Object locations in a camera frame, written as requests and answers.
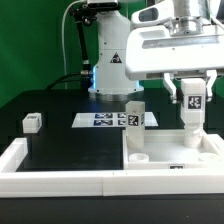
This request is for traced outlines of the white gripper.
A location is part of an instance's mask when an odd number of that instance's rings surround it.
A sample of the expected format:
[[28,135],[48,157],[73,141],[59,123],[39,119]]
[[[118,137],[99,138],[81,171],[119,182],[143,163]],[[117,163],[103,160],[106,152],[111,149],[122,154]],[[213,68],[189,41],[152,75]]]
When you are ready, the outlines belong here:
[[224,70],[224,29],[205,6],[151,6],[131,17],[125,73],[131,80],[161,79],[173,104],[181,93],[174,76],[200,77],[206,72],[206,100],[213,97],[216,70]]

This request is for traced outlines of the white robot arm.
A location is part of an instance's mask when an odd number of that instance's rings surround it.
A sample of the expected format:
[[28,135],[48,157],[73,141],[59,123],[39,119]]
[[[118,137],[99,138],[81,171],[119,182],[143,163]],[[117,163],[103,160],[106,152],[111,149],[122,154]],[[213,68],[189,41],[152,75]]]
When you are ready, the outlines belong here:
[[124,98],[143,88],[140,80],[161,79],[176,101],[172,80],[202,78],[206,95],[224,70],[224,0],[154,0],[126,18],[124,0],[87,0],[98,20],[99,61],[90,92]]

